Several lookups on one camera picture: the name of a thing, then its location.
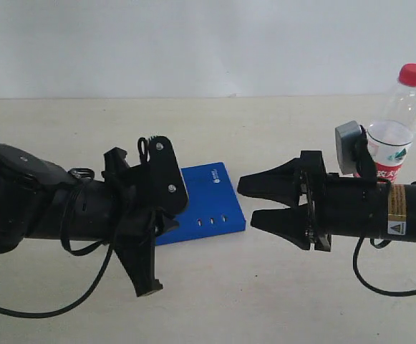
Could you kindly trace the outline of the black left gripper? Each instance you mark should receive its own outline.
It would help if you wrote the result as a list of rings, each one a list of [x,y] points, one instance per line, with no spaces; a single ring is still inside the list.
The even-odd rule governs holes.
[[[119,226],[115,253],[136,296],[145,297],[163,288],[155,277],[155,240],[179,227],[177,216],[187,209],[189,195],[168,137],[141,137],[137,151],[139,163],[131,166],[126,150],[108,150],[102,175],[132,197],[132,213]]]

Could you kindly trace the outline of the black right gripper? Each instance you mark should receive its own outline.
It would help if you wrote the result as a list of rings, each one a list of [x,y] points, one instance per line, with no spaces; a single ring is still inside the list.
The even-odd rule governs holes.
[[[356,221],[367,221],[376,192],[376,168],[368,152],[352,161],[359,178],[326,171],[320,150],[303,150],[299,158],[260,173],[242,176],[237,192],[245,197],[275,201],[285,209],[255,210],[251,226],[291,242],[302,250],[332,250],[332,237],[358,237]],[[307,204],[299,205],[301,182]]]

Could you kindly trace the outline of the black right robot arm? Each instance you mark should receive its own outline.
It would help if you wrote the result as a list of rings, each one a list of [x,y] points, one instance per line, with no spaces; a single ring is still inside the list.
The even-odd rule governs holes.
[[[281,166],[242,176],[237,191],[283,204],[255,210],[251,226],[302,250],[328,252],[333,236],[416,243],[416,183],[329,173],[320,150],[303,150]]]

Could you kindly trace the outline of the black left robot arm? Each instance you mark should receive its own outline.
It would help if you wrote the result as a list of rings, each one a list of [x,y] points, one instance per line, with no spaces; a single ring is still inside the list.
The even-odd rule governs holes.
[[[178,226],[188,192],[168,138],[141,138],[137,149],[136,166],[125,150],[107,151],[96,179],[88,168],[66,170],[0,143],[0,254],[23,239],[60,240],[67,251],[73,241],[86,241],[77,256],[109,244],[137,296],[160,291],[156,239]]]

